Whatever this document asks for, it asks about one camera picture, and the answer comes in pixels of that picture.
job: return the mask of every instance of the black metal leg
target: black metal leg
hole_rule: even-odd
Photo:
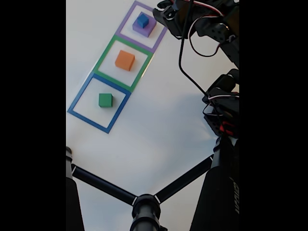
[[[109,183],[108,181],[103,180],[102,178],[99,178],[76,165],[72,165],[72,169],[75,169],[73,172],[73,177],[119,199],[120,201],[125,202],[126,204],[132,205],[137,197],[134,194],[127,192],[126,190],[121,189],[120,187],[117,187],[116,185]]]
[[[205,159],[204,161],[193,167],[191,170],[177,178],[174,182],[156,193],[155,196],[159,199],[160,203],[163,203],[165,200],[176,194],[178,191],[180,191],[185,186],[197,179],[199,176],[206,173],[211,168],[211,158],[213,158],[213,155],[209,156],[207,159]]]

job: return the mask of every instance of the blue square outline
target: blue square outline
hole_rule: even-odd
[[[110,123],[109,123],[107,128],[103,127],[102,125],[99,125],[98,123],[95,123],[94,121],[92,121],[92,120],[90,120],[90,119],[84,117],[83,115],[81,115],[81,114],[79,114],[79,113],[74,111],[74,107],[78,103],[80,97],[82,96],[83,92],[85,91],[85,89],[87,88],[88,84],[91,82],[91,80],[93,78],[97,79],[98,81],[101,81],[102,83],[107,84],[110,87],[112,87],[112,88],[114,88],[114,89],[116,89],[116,90],[118,90],[118,91],[120,91],[120,92],[125,94],[125,97],[124,97],[122,103],[120,104],[119,108],[117,109],[114,117],[111,119],[111,121],[110,121]],[[119,117],[122,109],[124,108],[127,100],[129,99],[130,95],[131,95],[131,93],[128,90],[126,90],[126,89],[118,86],[117,84],[115,84],[115,83],[113,83],[113,82],[111,82],[111,81],[109,81],[109,80],[107,80],[107,79],[105,79],[105,78],[95,74],[94,72],[91,72],[90,75],[88,76],[88,78],[86,79],[86,81],[84,82],[84,84],[82,85],[81,89],[79,90],[77,96],[73,100],[72,104],[68,108],[67,112],[69,114],[72,114],[73,116],[83,120],[84,122],[86,122],[86,123],[88,123],[88,124],[98,128],[99,130],[102,130],[102,131],[106,132],[107,134],[109,134],[111,128],[115,124],[116,119]]]

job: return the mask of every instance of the blue cube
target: blue cube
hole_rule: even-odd
[[[146,25],[149,24],[149,18],[146,15],[142,14],[137,18],[137,22],[139,26],[145,28]]]

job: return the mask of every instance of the orange cube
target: orange cube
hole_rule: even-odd
[[[133,54],[120,50],[120,53],[116,58],[115,65],[124,70],[130,71],[134,61],[135,56]]]

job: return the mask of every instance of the cube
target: cube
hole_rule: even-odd
[[[100,107],[112,107],[112,94],[110,94],[110,93],[101,93],[99,95],[98,105]]]
[[[123,70],[130,71],[134,61],[135,56],[133,54],[120,50],[120,53],[116,58],[115,65]]]
[[[138,18],[141,15],[145,15],[149,19],[148,25],[146,25],[144,28],[142,28],[142,26],[140,26],[138,23]],[[143,36],[149,37],[150,33],[153,31],[154,27],[156,26],[156,20],[153,17],[143,12],[139,14],[138,18],[135,20],[133,24],[133,30],[138,32],[139,34],[142,34]]]
[[[138,25],[144,28],[146,25],[149,24],[149,18],[145,14],[141,14],[137,18]]]

